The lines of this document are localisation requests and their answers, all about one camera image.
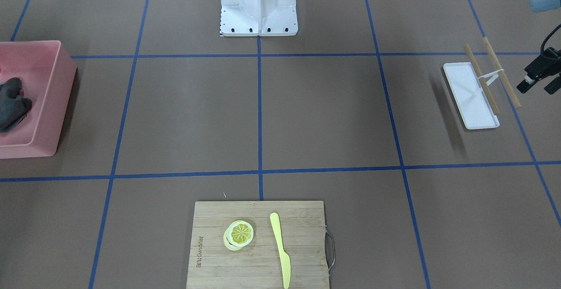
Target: citrus slice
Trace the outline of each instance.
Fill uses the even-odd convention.
[[[226,239],[233,246],[244,247],[253,239],[253,227],[242,220],[232,222],[226,232]]]
[[[230,242],[228,241],[228,239],[226,238],[226,235],[228,234],[228,229],[226,229],[226,231],[224,231],[224,246],[229,249],[230,251],[239,251],[241,250],[243,247],[242,246],[235,246],[230,244]]]

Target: yellow knife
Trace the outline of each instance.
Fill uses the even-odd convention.
[[[269,218],[271,219],[271,226],[273,227],[273,233],[275,233],[275,240],[277,241],[277,247],[279,249],[283,287],[284,289],[288,289],[290,286],[290,257],[282,246],[281,220],[279,219],[279,214],[276,212],[271,213]]]

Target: pink box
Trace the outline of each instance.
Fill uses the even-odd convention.
[[[33,102],[19,125],[0,133],[0,159],[56,153],[75,73],[60,41],[0,43],[0,84],[19,77]]]

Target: wooden stick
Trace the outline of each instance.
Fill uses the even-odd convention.
[[[503,67],[501,67],[501,64],[499,63],[499,59],[497,59],[497,55],[495,54],[495,51],[493,51],[493,48],[491,47],[491,43],[489,43],[487,37],[483,38],[483,44],[485,45],[485,49],[487,49],[487,52],[491,56],[491,60],[495,64],[495,69],[496,70],[502,69]],[[522,107],[520,101],[518,100],[518,97],[515,94],[515,90],[512,88],[512,85],[508,81],[507,75],[504,73],[504,71],[500,71],[499,76],[501,77],[501,82],[503,82],[505,89],[507,89],[507,93],[511,97],[512,103],[514,104],[515,108]]]
[[[475,56],[473,55],[473,52],[471,52],[469,45],[466,44],[463,48],[465,53],[467,53],[467,57],[469,57],[471,65],[473,65],[473,69],[475,70],[477,77],[483,76],[483,73],[481,72],[481,69],[479,69],[479,65],[477,65],[477,61],[475,61]]]
[[[495,98],[493,98],[493,95],[491,94],[491,90],[489,89],[487,82],[483,77],[480,77],[478,80],[479,80],[479,84],[481,84],[481,88],[483,89],[483,93],[485,93],[485,97],[487,97],[487,100],[489,101],[489,105],[491,105],[493,114],[498,115],[501,112],[499,111],[499,107],[497,107],[497,102],[495,102]]]

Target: cutting board handle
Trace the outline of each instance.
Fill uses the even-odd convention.
[[[333,241],[333,237],[331,236],[331,234],[329,234],[329,230],[327,229],[327,225],[325,226],[325,242],[327,242],[327,237],[329,237],[329,240],[331,241],[331,257],[333,257],[333,262],[331,263],[331,265],[329,264],[329,262],[327,262],[327,265],[329,266],[328,269],[328,275],[329,277],[331,277],[331,269],[333,268],[333,266],[335,265],[335,241]]]

